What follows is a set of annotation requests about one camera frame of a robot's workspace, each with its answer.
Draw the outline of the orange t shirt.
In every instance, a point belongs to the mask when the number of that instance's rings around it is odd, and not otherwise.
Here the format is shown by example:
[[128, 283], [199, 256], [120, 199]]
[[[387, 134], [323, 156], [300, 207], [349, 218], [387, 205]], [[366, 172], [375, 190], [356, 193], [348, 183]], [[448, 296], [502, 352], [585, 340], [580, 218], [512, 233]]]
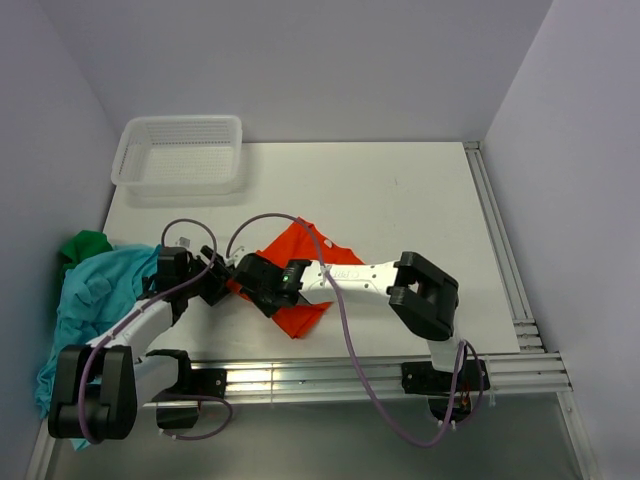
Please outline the orange t shirt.
[[[334, 245], [312, 223], [304, 220], [321, 243], [324, 260], [329, 264], [362, 265], [349, 248]], [[317, 260], [318, 255], [314, 243], [306, 230], [293, 222], [265, 249], [257, 254], [284, 268], [289, 260], [308, 259]], [[293, 308], [283, 308], [276, 312], [271, 319], [291, 339], [304, 338], [320, 321], [325, 312], [331, 307], [331, 302], [298, 305]]]

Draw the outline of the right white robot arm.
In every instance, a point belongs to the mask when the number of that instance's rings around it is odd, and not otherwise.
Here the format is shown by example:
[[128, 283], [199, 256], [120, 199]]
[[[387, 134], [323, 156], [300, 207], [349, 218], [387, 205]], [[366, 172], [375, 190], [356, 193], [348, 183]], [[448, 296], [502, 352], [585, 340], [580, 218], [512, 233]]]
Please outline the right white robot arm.
[[404, 252], [395, 262], [373, 265], [294, 259], [283, 268], [251, 253], [235, 266], [232, 279], [269, 317], [284, 309], [339, 300], [388, 307], [427, 342], [438, 386], [452, 390], [467, 377], [464, 348], [455, 331], [459, 284], [418, 253]]

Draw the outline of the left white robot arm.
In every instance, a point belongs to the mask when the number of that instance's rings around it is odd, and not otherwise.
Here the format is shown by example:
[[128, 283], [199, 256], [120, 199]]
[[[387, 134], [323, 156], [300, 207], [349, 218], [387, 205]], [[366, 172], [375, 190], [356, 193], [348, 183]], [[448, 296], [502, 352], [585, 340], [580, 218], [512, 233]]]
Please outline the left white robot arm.
[[156, 272], [144, 280], [132, 309], [96, 339], [60, 353], [49, 434], [92, 444], [122, 440], [148, 402], [223, 403], [222, 371], [216, 371], [213, 387], [201, 387], [186, 351], [150, 346], [177, 323], [192, 298], [213, 306], [227, 296], [230, 277], [224, 258], [208, 246], [198, 255], [161, 248]]

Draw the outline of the teal t shirt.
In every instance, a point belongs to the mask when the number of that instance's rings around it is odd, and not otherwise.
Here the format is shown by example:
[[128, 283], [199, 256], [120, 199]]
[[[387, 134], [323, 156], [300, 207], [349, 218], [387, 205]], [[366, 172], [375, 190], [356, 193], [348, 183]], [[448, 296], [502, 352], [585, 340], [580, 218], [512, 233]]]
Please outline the teal t shirt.
[[62, 349], [105, 333], [133, 308], [142, 294], [143, 278], [156, 272], [159, 250], [148, 245], [113, 246], [62, 276], [53, 344], [36, 377], [34, 397], [42, 419], [50, 411]]

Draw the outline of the green t shirt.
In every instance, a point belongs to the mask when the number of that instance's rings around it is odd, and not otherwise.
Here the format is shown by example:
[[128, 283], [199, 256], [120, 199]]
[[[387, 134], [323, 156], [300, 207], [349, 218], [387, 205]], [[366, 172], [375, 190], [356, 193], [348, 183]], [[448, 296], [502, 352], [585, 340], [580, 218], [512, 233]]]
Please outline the green t shirt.
[[61, 275], [64, 276], [68, 270], [73, 270], [88, 258], [112, 250], [113, 246], [104, 233], [82, 230], [59, 250], [62, 259]]

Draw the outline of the white perforated plastic basket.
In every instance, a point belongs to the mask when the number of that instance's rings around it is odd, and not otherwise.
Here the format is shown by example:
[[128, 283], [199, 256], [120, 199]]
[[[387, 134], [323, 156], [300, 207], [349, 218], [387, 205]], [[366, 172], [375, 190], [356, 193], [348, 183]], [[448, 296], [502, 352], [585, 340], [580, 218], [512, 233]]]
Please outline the white perforated plastic basket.
[[249, 177], [242, 139], [233, 115], [134, 118], [120, 137], [111, 181], [141, 204], [238, 204]]

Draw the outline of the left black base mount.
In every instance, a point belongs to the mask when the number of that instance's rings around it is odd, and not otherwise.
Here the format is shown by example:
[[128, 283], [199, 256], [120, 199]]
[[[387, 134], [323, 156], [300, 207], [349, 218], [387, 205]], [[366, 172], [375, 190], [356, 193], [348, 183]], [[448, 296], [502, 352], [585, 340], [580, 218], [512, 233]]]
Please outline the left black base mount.
[[[204, 368], [192, 370], [185, 382], [178, 382], [160, 390], [152, 397], [160, 403], [186, 402], [186, 396], [206, 396], [224, 398], [227, 385], [227, 371], [222, 368]], [[182, 433], [193, 428], [200, 419], [202, 401], [195, 406], [158, 406], [155, 418], [159, 428]]]

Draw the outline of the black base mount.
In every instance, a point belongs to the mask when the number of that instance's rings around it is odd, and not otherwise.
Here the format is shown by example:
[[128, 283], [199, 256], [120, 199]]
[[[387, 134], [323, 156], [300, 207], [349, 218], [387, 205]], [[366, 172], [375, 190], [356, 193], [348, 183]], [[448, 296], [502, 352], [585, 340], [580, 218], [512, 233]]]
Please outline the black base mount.
[[[430, 413], [443, 421], [449, 402], [452, 373], [435, 370], [431, 361], [404, 362], [401, 364], [401, 386], [405, 394], [428, 398]], [[458, 372], [456, 393], [450, 420], [464, 422], [474, 410], [472, 396], [490, 391], [491, 383], [484, 360], [463, 357]]]
[[[222, 368], [204, 368], [192, 370], [185, 382], [178, 382], [160, 390], [152, 397], [160, 403], [186, 402], [186, 396], [206, 396], [224, 398], [227, 385], [227, 371]], [[200, 419], [202, 401], [195, 406], [158, 406], [155, 418], [159, 428], [182, 433], [193, 428]]]

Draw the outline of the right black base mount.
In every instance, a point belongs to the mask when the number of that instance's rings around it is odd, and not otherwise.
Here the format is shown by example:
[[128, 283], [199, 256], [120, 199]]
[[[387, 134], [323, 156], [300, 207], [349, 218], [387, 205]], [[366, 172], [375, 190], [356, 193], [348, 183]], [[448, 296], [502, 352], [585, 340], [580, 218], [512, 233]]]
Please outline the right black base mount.
[[[443, 421], [449, 402], [452, 373], [435, 370], [431, 361], [404, 362], [401, 364], [401, 386], [405, 394], [428, 398], [430, 413]], [[458, 372], [456, 393], [450, 420], [464, 422], [474, 410], [472, 396], [490, 391], [491, 383], [484, 360], [463, 357]]]

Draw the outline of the right aluminium rail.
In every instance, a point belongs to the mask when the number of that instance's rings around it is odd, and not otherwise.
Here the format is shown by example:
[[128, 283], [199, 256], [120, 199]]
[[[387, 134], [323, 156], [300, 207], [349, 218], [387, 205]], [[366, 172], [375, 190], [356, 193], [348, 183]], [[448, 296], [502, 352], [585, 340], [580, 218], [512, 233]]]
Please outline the right aluminium rail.
[[580, 479], [602, 477], [588, 434], [579, 414], [573, 385], [563, 358], [549, 351], [534, 319], [523, 281], [509, 243], [497, 201], [482, 158], [479, 142], [466, 142], [464, 150], [515, 326], [520, 352], [503, 357], [494, 356], [487, 362], [493, 368], [491, 385], [497, 394], [551, 393], [556, 396], [561, 425], [568, 434], [571, 450], [577, 461]]

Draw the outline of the aluminium rail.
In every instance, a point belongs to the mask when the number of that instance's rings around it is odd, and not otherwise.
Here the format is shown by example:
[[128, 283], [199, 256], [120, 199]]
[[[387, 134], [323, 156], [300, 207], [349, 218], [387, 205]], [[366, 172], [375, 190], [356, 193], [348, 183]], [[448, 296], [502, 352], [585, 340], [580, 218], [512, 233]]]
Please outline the aluminium rail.
[[577, 461], [580, 479], [602, 477], [588, 434], [579, 414], [573, 385], [563, 358], [549, 351], [534, 319], [523, 281], [509, 243], [497, 201], [482, 158], [479, 142], [466, 142], [464, 150], [515, 326], [520, 352], [503, 357], [494, 356], [487, 362], [493, 368], [491, 385], [497, 394], [551, 393], [556, 396], [561, 425], [568, 434], [571, 450]]
[[[359, 359], [365, 376], [381, 400], [407, 399], [402, 365], [425, 357]], [[573, 390], [558, 353], [485, 355], [489, 400], [499, 395], [556, 394]], [[194, 361], [194, 370], [226, 372], [224, 397], [232, 404], [286, 404], [367, 401], [349, 358], [213, 362]]]

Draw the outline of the front aluminium rail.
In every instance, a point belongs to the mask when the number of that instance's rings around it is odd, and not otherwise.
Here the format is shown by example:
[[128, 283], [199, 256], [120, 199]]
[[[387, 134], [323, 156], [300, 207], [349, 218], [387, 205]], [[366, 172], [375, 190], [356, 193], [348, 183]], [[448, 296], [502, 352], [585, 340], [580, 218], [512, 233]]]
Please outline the front aluminium rail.
[[[365, 376], [381, 400], [407, 399], [402, 365], [425, 357], [359, 359]], [[558, 353], [485, 355], [489, 400], [499, 395], [556, 394], [573, 390]], [[349, 358], [213, 362], [194, 361], [194, 370], [226, 372], [224, 397], [232, 404], [286, 404], [367, 401]]]

